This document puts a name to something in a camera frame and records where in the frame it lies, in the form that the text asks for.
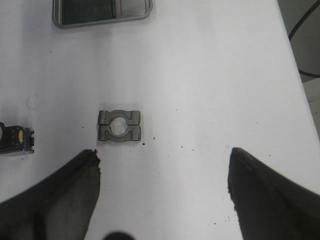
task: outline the black cable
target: black cable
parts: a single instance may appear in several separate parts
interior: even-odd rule
[[[307,20],[307,18],[314,12],[314,10],[317,9],[317,7],[319,7],[320,5],[320,0],[317,0],[311,7],[310,9],[301,17],[301,19],[296,23],[296,25],[293,27],[293,29],[291,30],[290,34],[289,34],[289,40],[291,41],[291,39],[294,37],[294,35],[296,34],[296,32],[298,31],[298,29],[301,27],[301,25]],[[320,78],[320,74],[313,74],[313,73],[309,73],[306,71],[302,71],[299,69],[299,73],[308,77],[313,77],[313,78]]]

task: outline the metal tray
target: metal tray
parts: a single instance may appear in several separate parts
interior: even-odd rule
[[[53,0],[52,20],[62,28],[147,17],[152,0]]]

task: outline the metal clamp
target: metal clamp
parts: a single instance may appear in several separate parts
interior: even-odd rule
[[[110,124],[114,119],[123,118],[125,119],[127,128],[124,134],[115,135],[112,132]],[[140,111],[124,111],[124,110],[114,110],[114,111],[99,111],[98,117],[98,141],[108,141],[113,142],[126,142],[126,141],[140,141],[141,140],[141,127],[139,126],[141,119]]]

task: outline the circular hole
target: circular hole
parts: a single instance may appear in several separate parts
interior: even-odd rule
[[[127,130],[127,127],[126,120],[123,117],[115,118],[110,124],[112,133],[117,136],[124,134]]]

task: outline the white tabletop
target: white tabletop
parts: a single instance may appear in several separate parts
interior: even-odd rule
[[[101,159],[87,240],[242,239],[227,175],[242,147],[320,193],[320,145],[276,0],[157,0],[143,20],[57,28],[51,0],[0,4],[0,201],[84,149]],[[141,142],[98,142],[99,110],[140,110]]]

